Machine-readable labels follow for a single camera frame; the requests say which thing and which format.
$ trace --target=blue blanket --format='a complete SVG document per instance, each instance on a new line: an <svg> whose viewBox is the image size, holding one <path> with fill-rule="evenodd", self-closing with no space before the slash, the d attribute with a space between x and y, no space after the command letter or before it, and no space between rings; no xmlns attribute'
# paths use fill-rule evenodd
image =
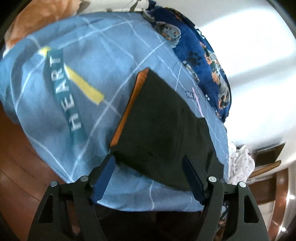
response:
<svg viewBox="0 0 296 241"><path fill-rule="evenodd" d="M212 47L188 18L174 9L155 4L149 1L149 8L143 17L169 41L217 116L225 122L231 106L231 90Z"/></svg>
<svg viewBox="0 0 296 241"><path fill-rule="evenodd" d="M54 93L51 79L63 73L49 74L46 54L51 49L63 51L68 80L54 88L66 89L69 84L71 96L57 98ZM169 43L138 13L76 16L27 36L0 62L0 98L41 158L63 180L72 182L88 175L109 153L136 76L145 68L155 71L201 117L192 95L195 90L227 178L228 146L222 122ZM73 106L77 115L65 116L63 109ZM73 144L71 130L79 124L86 138ZM99 203L126 211L202 209L191 192L176 191L123 164L116 166Z"/></svg>

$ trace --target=white fabric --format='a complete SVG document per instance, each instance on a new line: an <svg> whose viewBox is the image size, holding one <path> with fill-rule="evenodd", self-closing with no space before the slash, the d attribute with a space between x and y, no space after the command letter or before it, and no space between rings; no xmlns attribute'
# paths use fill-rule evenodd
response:
<svg viewBox="0 0 296 241"><path fill-rule="evenodd" d="M248 154L246 145L237 150L235 144L228 142L229 151L229 184L236 185L238 182L246 182L255 169L255 162Z"/></svg>
<svg viewBox="0 0 296 241"><path fill-rule="evenodd" d="M84 2L89 2L90 5L81 14L109 11L129 12L132 7L133 12L142 12L149 6L148 0L84 0Z"/></svg>

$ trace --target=black cloth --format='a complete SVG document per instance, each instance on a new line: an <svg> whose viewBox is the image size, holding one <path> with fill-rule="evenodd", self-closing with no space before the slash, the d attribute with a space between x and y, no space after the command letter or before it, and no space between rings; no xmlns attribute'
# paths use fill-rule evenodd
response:
<svg viewBox="0 0 296 241"><path fill-rule="evenodd" d="M111 150L116 161L178 190L191 190L181 165L185 155L193 168L223 177L223 164L206 120L196 118L187 103L151 70Z"/></svg>

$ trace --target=brown floor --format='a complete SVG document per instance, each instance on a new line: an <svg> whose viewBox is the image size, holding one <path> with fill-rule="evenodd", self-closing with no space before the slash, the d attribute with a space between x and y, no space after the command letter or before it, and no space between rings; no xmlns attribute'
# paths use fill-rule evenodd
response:
<svg viewBox="0 0 296 241"><path fill-rule="evenodd" d="M63 183L0 104L0 212L21 241L27 240L39 202L52 180Z"/></svg>

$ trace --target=orange trim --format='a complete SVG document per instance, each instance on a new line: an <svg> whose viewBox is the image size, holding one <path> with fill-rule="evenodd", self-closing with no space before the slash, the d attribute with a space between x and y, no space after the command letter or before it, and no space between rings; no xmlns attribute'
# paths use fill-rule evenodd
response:
<svg viewBox="0 0 296 241"><path fill-rule="evenodd" d="M126 107L126 110L125 110L125 112L120 120L120 123L115 131L115 134L112 138L110 147L117 145L119 138L121 136L122 130L124 128L124 125L126 124L126 121L128 119L128 115L130 114L133 104L134 104L136 98L138 97L140 90L147 78L148 71L149 71L149 69L145 69L145 70L141 71L140 73L138 73L135 87L134 87L133 92L131 94L130 100L129 100L128 105Z"/></svg>

